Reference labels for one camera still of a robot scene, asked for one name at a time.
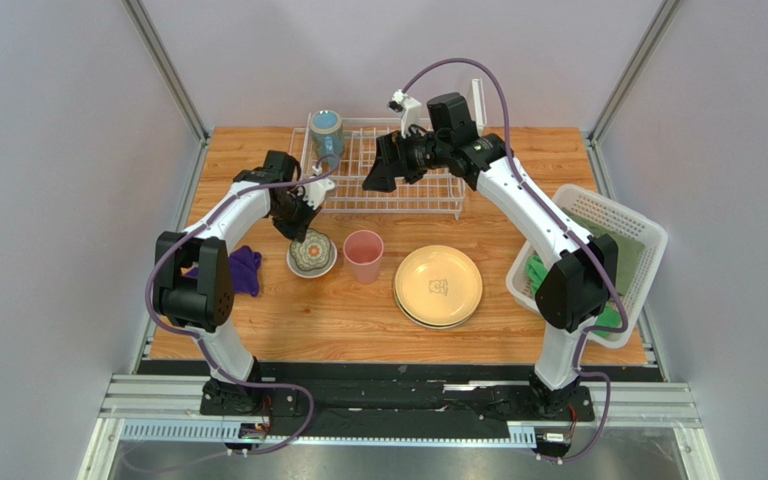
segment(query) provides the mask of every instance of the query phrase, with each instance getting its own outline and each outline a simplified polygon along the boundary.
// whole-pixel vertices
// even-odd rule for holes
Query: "pink cup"
[[[351,265],[354,278],[364,285],[378,279],[381,258],[384,256],[384,240],[370,230],[358,230],[343,243],[343,255]]]

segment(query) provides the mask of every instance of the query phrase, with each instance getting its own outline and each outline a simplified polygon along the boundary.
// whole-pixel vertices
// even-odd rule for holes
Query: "green cloth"
[[[620,233],[613,232],[591,220],[586,220],[566,208],[562,208],[562,211],[571,220],[585,227],[595,237],[608,233],[615,243],[618,244],[618,271],[615,275],[615,290],[618,291],[618,295],[626,295],[630,289],[630,284],[632,284],[632,279],[635,277],[635,270],[638,268],[638,257],[644,251],[644,244],[625,237]]]
[[[535,296],[535,292],[544,283],[544,279],[547,278],[547,267],[544,266],[544,262],[541,261],[541,257],[538,255],[532,255],[526,262],[526,275],[529,276],[529,280],[532,281],[532,296]],[[609,300],[606,302],[606,308],[603,309],[597,317],[597,325],[602,327],[618,327],[621,325],[621,315],[614,310],[613,302]],[[603,338],[610,335],[609,332],[594,332]]]

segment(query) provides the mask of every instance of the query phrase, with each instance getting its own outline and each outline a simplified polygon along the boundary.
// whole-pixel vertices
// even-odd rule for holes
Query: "wooden tabletop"
[[[291,128],[218,128],[212,138],[189,223],[200,219],[226,193],[243,169],[262,165],[266,151],[288,150]],[[596,189],[580,132],[573,128],[517,128],[512,147],[535,182],[552,196],[565,183]],[[354,281],[339,258],[325,276],[305,280],[286,265],[289,242],[271,221],[261,220],[242,239],[263,254],[260,295],[237,295],[233,322],[243,344],[261,360],[534,363],[546,323],[514,302],[505,275],[524,238],[496,206],[469,191],[460,220],[446,214],[320,213],[312,227],[342,248],[355,230],[384,239],[381,277],[372,285]],[[410,252],[449,245],[466,253],[484,282],[475,314],[450,330],[430,330],[408,320],[393,299],[393,275]],[[188,338],[157,331],[152,358],[199,358]],[[641,336],[616,350],[594,343],[583,363],[646,363]]]

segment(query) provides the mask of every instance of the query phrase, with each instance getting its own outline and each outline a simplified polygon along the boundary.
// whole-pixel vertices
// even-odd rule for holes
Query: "purple glove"
[[[260,281],[257,278],[257,270],[263,261],[260,252],[244,246],[230,254],[230,278],[233,279],[233,291],[235,293],[250,293],[256,297],[260,293]],[[187,277],[197,277],[198,269],[193,268],[186,272]]]

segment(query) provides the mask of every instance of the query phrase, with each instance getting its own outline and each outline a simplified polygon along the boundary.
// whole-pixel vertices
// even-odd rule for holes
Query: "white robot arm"
[[[376,161],[363,188],[392,192],[396,177],[414,183],[428,170],[448,168],[499,207],[549,268],[535,296],[549,325],[530,384],[535,387],[538,403],[543,404],[542,413],[557,414],[579,383],[579,374],[574,369],[579,359],[574,362],[574,356],[582,330],[595,323],[596,315],[609,298],[608,288],[594,264],[568,234],[590,240],[589,253],[600,260],[612,282],[617,268],[617,244],[608,236],[592,238],[587,230],[571,221],[532,181],[516,157],[513,162],[507,161],[505,144],[497,135],[480,137],[461,95],[450,93],[428,102],[430,132],[405,127],[413,121],[406,121],[408,115],[412,119],[418,117],[419,102],[401,90],[388,106],[402,115],[402,135],[377,139]],[[558,220],[567,228],[561,229]]]
[[[212,377],[233,383],[235,378],[251,379],[256,365],[253,355],[242,345],[230,318],[233,306],[228,247],[232,249],[260,218],[272,216],[275,227],[290,240],[303,240],[310,222],[319,212],[333,181],[314,168],[311,181],[298,188],[280,187],[300,171],[298,161],[283,152],[270,151],[263,167],[245,170],[234,178],[227,195],[203,218],[183,233],[165,232],[157,241],[157,258],[186,233],[198,230],[154,284],[154,306],[171,323],[200,337],[199,348],[212,358]],[[277,187],[258,188],[273,184]],[[197,265],[199,278],[187,278],[180,267]]]

